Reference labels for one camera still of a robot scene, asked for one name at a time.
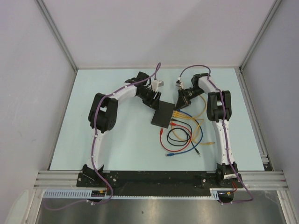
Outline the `black network switch box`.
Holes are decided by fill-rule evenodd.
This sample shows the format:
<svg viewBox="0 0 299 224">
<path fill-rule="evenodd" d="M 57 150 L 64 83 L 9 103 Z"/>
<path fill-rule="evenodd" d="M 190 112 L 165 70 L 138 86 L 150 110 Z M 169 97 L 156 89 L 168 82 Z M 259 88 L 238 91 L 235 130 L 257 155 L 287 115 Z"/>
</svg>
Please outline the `black network switch box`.
<svg viewBox="0 0 299 224">
<path fill-rule="evenodd" d="M 151 120 L 151 124 L 162 128 L 168 128 L 174 110 L 175 104 L 160 101 L 159 109 L 155 111 L 154 116 Z"/>
</svg>

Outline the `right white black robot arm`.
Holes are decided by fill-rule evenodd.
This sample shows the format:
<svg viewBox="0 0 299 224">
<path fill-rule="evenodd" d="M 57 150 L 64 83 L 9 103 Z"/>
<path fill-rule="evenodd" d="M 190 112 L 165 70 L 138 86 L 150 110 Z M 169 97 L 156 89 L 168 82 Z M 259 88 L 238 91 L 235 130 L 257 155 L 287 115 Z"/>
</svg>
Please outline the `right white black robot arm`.
<svg viewBox="0 0 299 224">
<path fill-rule="evenodd" d="M 178 90 L 176 110 L 191 104 L 191 100 L 203 93 L 207 95 L 206 114 L 212 122 L 218 148 L 218 162 L 215 181 L 220 187 L 231 187 L 238 182 L 238 168 L 229 138 L 229 119 L 232 115 L 231 93 L 220 90 L 207 73 L 196 74 L 191 79 L 192 88 Z"/>
</svg>

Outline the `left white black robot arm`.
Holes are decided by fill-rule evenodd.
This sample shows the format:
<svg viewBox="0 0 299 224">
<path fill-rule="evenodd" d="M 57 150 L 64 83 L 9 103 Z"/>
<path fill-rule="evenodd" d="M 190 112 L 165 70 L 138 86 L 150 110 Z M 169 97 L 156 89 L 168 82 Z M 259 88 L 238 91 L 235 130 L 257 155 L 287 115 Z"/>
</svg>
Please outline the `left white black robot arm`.
<svg viewBox="0 0 299 224">
<path fill-rule="evenodd" d="M 164 85 L 158 80 L 156 73 L 151 76 L 139 72 L 137 77 L 128 79 L 119 89 L 111 94 L 97 93 L 88 115 L 90 127 L 94 130 L 91 155 L 87 163 L 82 167 L 77 179 L 77 187 L 99 187 L 104 181 L 103 168 L 106 159 L 104 137 L 111 131 L 117 120 L 118 106 L 129 98 L 135 96 L 154 109 L 159 109 L 161 92 L 158 91 Z"/>
</svg>

